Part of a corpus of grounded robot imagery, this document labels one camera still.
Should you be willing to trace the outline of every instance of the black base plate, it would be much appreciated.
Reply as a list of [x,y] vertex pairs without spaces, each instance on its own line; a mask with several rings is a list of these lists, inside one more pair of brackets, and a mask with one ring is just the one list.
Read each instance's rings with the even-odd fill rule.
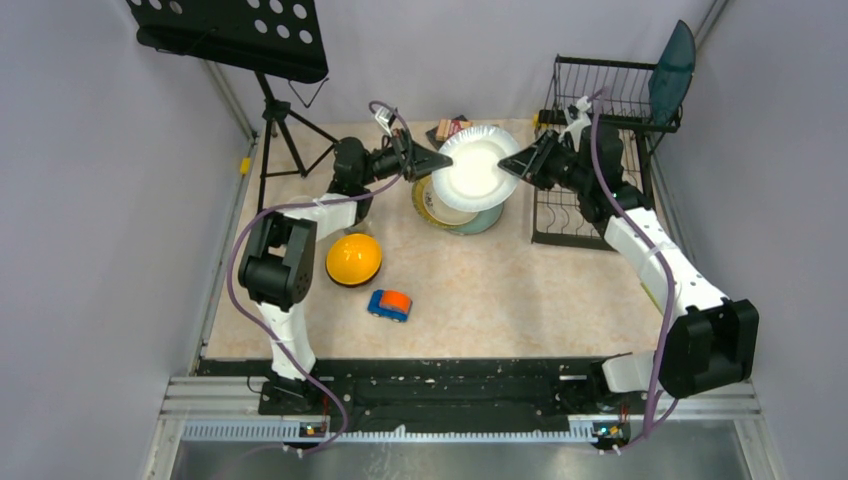
[[[610,413],[596,403],[590,365],[600,358],[318,360],[311,374],[342,399],[348,431],[414,433],[542,432],[569,429],[569,414]],[[265,376],[260,415],[322,415],[323,394],[311,385],[293,396],[271,373],[270,360],[201,360],[198,376]],[[621,396],[632,413],[639,394]],[[332,425],[341,415],[330,402]],[[617,405],[611,405],[617,412]]]

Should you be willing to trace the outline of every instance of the tripod leg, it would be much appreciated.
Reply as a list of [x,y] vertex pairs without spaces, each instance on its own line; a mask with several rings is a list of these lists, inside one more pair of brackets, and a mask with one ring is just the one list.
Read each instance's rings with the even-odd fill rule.
[[303,166],[303,160],[300,159],[300,153],[297,151],[297,146],[294,144],[294,140],[291,138],[291,132],[289,132],[289,127],[286,126],[286,122],[277,122],[277,125],[280,127],[280,132],[283,134],[283,138],[286,140],[286,145],[289,146],[289,151],[292,154],[292,158],[294,159],[295,165],[297,165],[297,171],[300,172],[301,177],[306,177],[309,173],[306,171],[306,167]]
[[273,120],[265,122],[264,147],[262,148],[262,170],[259,172],[259,200],[256,208],[256,213],[259,214],[264,208],[265,203],[265,177],[268,175],[268,155],[271,150],[271,128],[274,126]]
[[333,143],[339,143],[339,141],[338,141],[338,139],[336,139],[336,137],[334,137],[334,136],[330,135],[329,133],[327,133],[327,132],[325,132],[324,130],[322,130],[322,129],[321,129],[321,127],[319,127],[319,126],[315,125],[314,123],[310,122],[309,120],[307,120],[307,119],[303,118],[302,116],[300,116],[300,114],[299,114],[299,113],[297,113],[297,112],[295,112],[295,111],[293,111],[293,110],[289,110],[289,115],[291,115],[292,117],[296,118],[296,119],[297,119],[300,123],[302,123],[302,124],[306,125],[307,127],[311,128],[312,130],[314,130],[316,133],[318,133],[318,134],[319,134],[319,135],[321,135],[322,137],[326,138],[327,140],[329,140],[329,141],[331,141],[331,142],[333,142]]

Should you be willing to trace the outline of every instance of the yellow ball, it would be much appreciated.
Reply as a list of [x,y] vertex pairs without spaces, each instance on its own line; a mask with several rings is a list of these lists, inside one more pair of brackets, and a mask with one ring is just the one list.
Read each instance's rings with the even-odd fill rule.
[[327,252],[327,274],[345,287],[368,283],[380,271],[383,252],[374,237],[354,233],[340,238]]

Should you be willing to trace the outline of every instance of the beige table surface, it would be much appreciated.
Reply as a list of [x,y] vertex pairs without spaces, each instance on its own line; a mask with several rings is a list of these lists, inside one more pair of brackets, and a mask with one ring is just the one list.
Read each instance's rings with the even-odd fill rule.
[[[532,142],[529,120],[497,124],[522,146]],[[415,139],[433,122],[413,122]],[[376,123],[327,125],[338,138],[379,144]],[[291,127],[308,163],[328,146],[300,125]],[[257,162],[261,152],[256,156]],[[307,178],[268,180],[265,205],[299,195],[320,196],[332,177],[332,156]],[[292,169],[282,136],[271,145],[270,171]],[[256,212],[259,166],[253,168],[239,229]],[[309,341],[323,358],[543,357],[612,355],[655,346],[661,316],[630,266],[617,253],[530,243],[532,187],[521,184],[500,221],[475,236],[456,236],[420,218],[411,185],[400,182],[375,198],[371,232],[383,249],[374,281],[345,289],[327,277],[323,262],[341,233],[319,242],[312,289],[305,300]],[[405,324],[366,311],[378,288],[405,292],[414,307]],[[258,314],[247,293],[239,298]],[[269,358],[268,339],[221,295],[206,358]]]

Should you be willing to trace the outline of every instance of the teal plate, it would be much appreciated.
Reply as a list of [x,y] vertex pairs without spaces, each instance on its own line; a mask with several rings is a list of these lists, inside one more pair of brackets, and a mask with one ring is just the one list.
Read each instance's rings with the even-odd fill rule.
[[478,233],[483,233],[492,228],[494,224],[498,223],[498,220],[501,218],[501,214],[503,214],[503,205],[504,204],[501,203],[488,210],[483,210],[474,217],[474,220],[471,220],[464,225],[459,225],[445,230],[456,235],[476,235]]

